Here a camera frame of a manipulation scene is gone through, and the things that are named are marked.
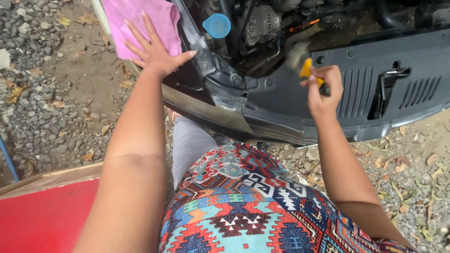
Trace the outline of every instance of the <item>patterned dress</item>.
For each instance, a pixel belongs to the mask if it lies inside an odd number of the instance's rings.
[[[206,153],[169,203],[160,252],[412,253],[371,239],[270,154],[239,143]]]

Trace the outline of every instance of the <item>pink cloth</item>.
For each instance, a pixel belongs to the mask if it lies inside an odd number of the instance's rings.
[[[176,26],[180,19],[180,12],[175,4],[165,0],[102,0],[102,4],[119,58],[130,60],[131,57],[135,57],[139,59],[122,41],[127,39],[135,46],[140,47],[124,19],[131,20],[144,37],[149,38],[142,20],[142,10],[150,16],[156,32],[161,37],[169,54],[176,56],[182,53],[181,40]]]

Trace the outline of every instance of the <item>engine bay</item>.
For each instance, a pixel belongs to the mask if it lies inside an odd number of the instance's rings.
[[[309,51],[401,36],[450,25],[449,1],[435,0],[184,0],[211,51],[243,75],[264,77],[292,46]],[[229,20],[214,38],[202,23],[214,14]]]

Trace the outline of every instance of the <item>gray pants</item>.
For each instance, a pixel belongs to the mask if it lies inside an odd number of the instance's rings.
[[[201,126],[185,117],[177,117],[173,130],[173,185],[178,187],[191,165],[220,145],[230,142],[219,136],[213,139]]]

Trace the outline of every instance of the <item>woman's right arm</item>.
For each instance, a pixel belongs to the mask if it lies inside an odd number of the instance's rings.
[[[343,92],[339,67],[311,68],[311,72],[300,84],[308,87],[308,107],[319,134],[320,164],[330,200],[371,238],[390,239],[413,248],[384,212],[377,191],[341,129],[336,114]],[[330,86],[330,97],[320,95],[317,77]]]

